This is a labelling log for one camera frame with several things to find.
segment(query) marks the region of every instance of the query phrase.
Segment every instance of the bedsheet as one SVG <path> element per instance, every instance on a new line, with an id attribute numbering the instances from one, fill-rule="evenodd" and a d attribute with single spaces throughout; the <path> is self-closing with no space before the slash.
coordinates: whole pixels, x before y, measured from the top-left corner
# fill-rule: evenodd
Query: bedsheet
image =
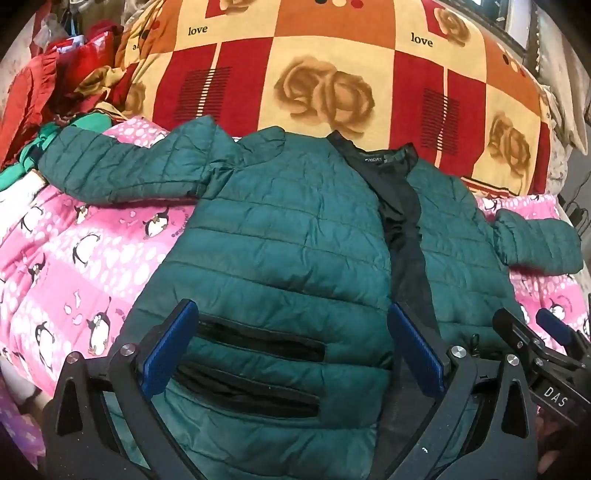
<path id="1" fill-rule="evenodd" d="M 104 134 L 150 147 L 168 132 L 137 117 Z M 49 394 L 68 353 L 106 355 L 193 209 L 99 208 L 47 186 L 0 242 L 0 352 Z"/>
<path id="2" fill-rule="evenodd" d="M 365 150 L 412 142 L 475 190 L 545 191 L 540 86 L 434 0 L 151 1 L 115 66 L 125 75 L 109 101 L 167 129 L 205 115 L 233 137 L 337 129 Z"/>
<path id="3" fill-rule="evenodd" d="M 526 219 L 560 218 L 556 197 L 552 195 L 477 198 L 476 201 L 488 219 L 494 219 L 496 211 L 501 208 L 517 212 Z M 572 275 L 549 277 L 531 271 L 510 269 L 509 277 L 525 321 L 544 339 L 547 346 L 564 353 L 562 346 L 537 325 L 535 314 L 540 309 L 549 309 L 573 329 L 589 334 L 587 302 L 583 290 Z"/>

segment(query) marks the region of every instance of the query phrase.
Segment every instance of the quilted jacket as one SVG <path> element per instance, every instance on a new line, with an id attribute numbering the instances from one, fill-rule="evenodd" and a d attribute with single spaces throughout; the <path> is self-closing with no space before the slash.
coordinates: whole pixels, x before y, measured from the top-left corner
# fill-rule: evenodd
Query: quilted jacket
<path id="1" fill-rule="evenodd" d="M 145 149 L 67 127 L 39 169 L 93 205 L 200 198 L 115 348 L 139 342 L 180 299 L 197 303 L 199 331 L 153 402 L 207 478 L 368 476 L 391 377 L 391 253 L 379 199 L 327 139 L 273 127 L 236 143 L 201 118 Z M 504 211 L 489 225 L 458 179 L 421 160 L 408 181 L 422 212 L 413 241 L 422 238 L 450 343 L 478 332 L 503 349 L 493 312 L 521 315 L 508 265 L 547 274 L 582 266 L 578 237 L 559 220 Z"/>

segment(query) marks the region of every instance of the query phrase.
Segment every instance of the jacket sleeve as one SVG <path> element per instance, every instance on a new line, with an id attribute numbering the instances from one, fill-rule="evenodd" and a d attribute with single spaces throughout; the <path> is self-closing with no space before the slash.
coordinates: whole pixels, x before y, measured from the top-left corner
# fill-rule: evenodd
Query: jacket sleeve
<path id="1" fill-rule="evenodd" d="M 243 162 L 242 149 L 211 117 L 188 122 L 151 148 L 66 127 L 39 160 L 58 189 L 92 205 L 204 197 Z"/>
<path id="2" fill-rule="evenodd" d="M 580 238 L 562 220 L 525 220 L 501 209 L 491 227 L 495 251 L 507 266 L 532 268 L 544 275 L 574 274 L 583 268 Z"/>

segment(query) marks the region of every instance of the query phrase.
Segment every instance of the hand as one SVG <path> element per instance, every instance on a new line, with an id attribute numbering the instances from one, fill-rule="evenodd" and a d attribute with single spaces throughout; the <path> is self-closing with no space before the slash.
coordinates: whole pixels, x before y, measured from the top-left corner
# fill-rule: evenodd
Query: hand
<path id="1" fill-rule="evenodd" d="M 550 415 L 540 410 L 538 416 L 535 418 L 535 426 L 538 433 L 538 445 L 543 445 L 546 440 L 553 434 L 558 435 L 557 432 L 562 432 L 564 436 L 568 435 L 568 427 L 553 419 Z M 550 465 L 560 455 L 560 450 L 556 445 L 552 445 L 551 449 L 545 452 L 538 463 L 538 473 L 544 473 Z"/>

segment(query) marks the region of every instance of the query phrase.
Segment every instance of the wall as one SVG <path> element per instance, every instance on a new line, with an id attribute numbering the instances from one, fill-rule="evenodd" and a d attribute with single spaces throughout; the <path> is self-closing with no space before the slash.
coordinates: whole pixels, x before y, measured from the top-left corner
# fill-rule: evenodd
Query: wall
<path id="1" fill-rule="evenodd" d="M 591 138 L 591 127 L 587 125 L 587 137 Z M 573 150 L 569 158 L 568 173 L 566 182 L 560 193 L 568 203 L 574 197 L 579 185 L 585 180 L 587 175 L 591 173 L 591 153 L 583 155 L 579 150 Z M 586 208 L 591 213 L 591 179 L 581 188 L 576 202 L 581 208 Z M 585 261 L 589 264 L 591 261 L 591 226 L 582 235 L 581 238 L 583 256 Z"/>

